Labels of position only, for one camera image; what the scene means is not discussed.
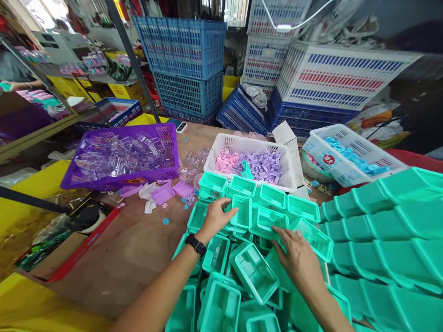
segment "purple plastic item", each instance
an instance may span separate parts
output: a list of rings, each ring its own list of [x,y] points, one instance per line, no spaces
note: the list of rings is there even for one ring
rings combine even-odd
[[[120,197],[126,198],[126,197],[129,197],[129,196],[132,196],[132,195],[138,193],[142,188],[143,188],[142,185],[138,186],[138,187],[132,187],[132,186],[123,187],[123,188],[121,188]]]
[[[157,205],[162,205],[175,196],[175,191],[172,190],[170,184],[165,184],[159,189],[152,191],[151,196]]]
[[[104,177],[96,181],[88,181],[80,171],[80,167],[75,162],[70,163],[65,177],[61,181],[60,187],[65,190],[76,188],[86,188],[91,190],[107,191],[117,190],[129,184],[144,184],[156,180],[173,179],[179,176],[179,153],[177,149],[177,134],[174,123],[149,124],[140,126],[130,126],[121,128],[106,128],[90,130],[83,135],[79,147],[75,153],[74,159],[88,150],[86,139],[100,136],[111,141],[111,138],[118,135],[120,137],[130,136],[137,138],[138,135],[150,135],[158,137],[161,141],[172,144],[172,156],[174,157],[174,166],[170,168],[160,168],[155,171],[141,171],[135,174],[123,175],[119,177]]]
[[[188,185],[186,182],[179,181],[174,187],[172,187],[174,191],[180,195],[181,197],[188,199],[189,196],[194,194],[194,188]]]
[[[15,140],[51,124],[51,117],[42,107],[34,104],[0,118],[0,137]]]

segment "metal pole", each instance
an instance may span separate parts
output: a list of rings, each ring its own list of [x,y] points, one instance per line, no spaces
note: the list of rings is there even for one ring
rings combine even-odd
[[[22,194],[18,191],[9,189],[9,188],[5,188],[0,186],[0,197],[6,198],[8,200],[11,201],[16,201],[16,202],[20,202],[23,204],[28,204],[28,205],[32,205],[34,207],[37,208],[42,208],[45,210],[49,210],[49,211],[53,211],[53,212],[58,212],[58,213],[70,213],[72,210],[67,208],[67,207],[63,207],[61,205],[49,202],[49,201],[45,201],[43,199],[40,198],[36,198],[36,197],[32,197],[26,194]]]
[[[160,122],[160,118],[158,117],[157,108],[154,103],[154,101],[151,98],[151,94],[149,93],[148,86],[146,85],[146,82],[143,77],[142,70],[140,69],[140,66],[138,65],[137,58],[135,56],[134,50],[132,49],[132,43],[129,40],[128,35],[126,34],[125,26],[123,25],[123,22],[120,19],[119,12],[117,11],[117,6],[115,5],[114,0],[105,0],[106,5],[108,6],[109,15],[111,16],[111,20],[114,23],[115,27],[117,28],[117,31],[120,35],[121,42],[123,43],[123,46],[125,47],[126,52],[128,53],[129,60],[132,64],[132,69],[135,71],[135,74],[137,75],[137,79],[140,82],[142,86],[142,91],[148,100],[149,108],[152,111],[152,114],[154,115],[154,118],[156,119],[157,123]]]

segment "hand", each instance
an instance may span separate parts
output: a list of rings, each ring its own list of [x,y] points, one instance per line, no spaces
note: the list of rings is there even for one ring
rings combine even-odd
[[[281,246],[272,240],[280,263],[297,289],[309,294],[326,290],[318,258],[303,235],[286,228],[272,228],[280,236],[287,251],[285,254]]]
[[[226,208],[230,202],[231,200],[229,198],[220,198],[208,206],[208,212],[206,213],[203,226],[196,234],[196,238],[200,242],[203,244],[209,242],[209,240],[235,216],[239,210],[238,207],[233,208],[229,212],[223,212],[222,210],[222,208]]]

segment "purple plastic piece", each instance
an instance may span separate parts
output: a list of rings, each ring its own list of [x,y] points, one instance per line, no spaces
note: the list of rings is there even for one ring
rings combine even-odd
[[[121,192],[120,192],[120,196],[121,197],[129,197],[132,196],[136,193],[138,193],[141,189],[143,188],[143,186],[138,186],[138,187],[134,187],[134,186],[125,186],[123,188],[121,188]]]
[[[188,185],[186,182],[179,181],[174,187],[172,187],[174,191],[180,195],[181,197],[188,199],[189,196],[194,194],[194,188]]]
[[[151,196],[157,205],[162,205],[175,196],[175,191],[172,190],[170,184],[165,184],[159,189],[152,191]]]
[[[110,141],[114,136],[119,136],[120,138],[132,137],[137,139],[139,135],[143,134],[145,136],[149,135],[150,137],[158,137],[164,144],[172,148],[170,167],[159,167],[152,171],[141,170],[136,173],[121,175],[115,178],[106,176],[98,180],[91,180],[91,177],[85,176],[82,173],[81,168],[75,162],[72,162],[66,171],[60,187],[65,190],[87,188],[91,190],[106,191],[117,190],[128,184],[144,184],[156,180],[177,178],[179,176],[178,168],[180,165],[177,148],[177,134],[175,130],[174,123],[90,130],[83,135],[74,159],[80,154],[89,151],[89,146],[85,141],[88,138],[102,137],[104,140]]]

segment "workbench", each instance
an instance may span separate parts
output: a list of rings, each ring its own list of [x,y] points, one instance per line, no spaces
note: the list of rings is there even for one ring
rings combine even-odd
[[[188,151],[211,148],[218,133],[233,134],[231,130],[188,123],[187,129],[177,134],[179,158],[184,160]],[[311,198],[319,204],[331,199],[316,189]],[[137,194],[123,202],[126,205],[120,214],[68,275],[47,284],[64,297],[111,319],[118,318],[171,261],[193,208],[185,210],[178,195],[167,202],[166,208],[158,206],[152,214],[144,214],[146,200]],[[164,218],[169,218],[169,225],[163,225]]]

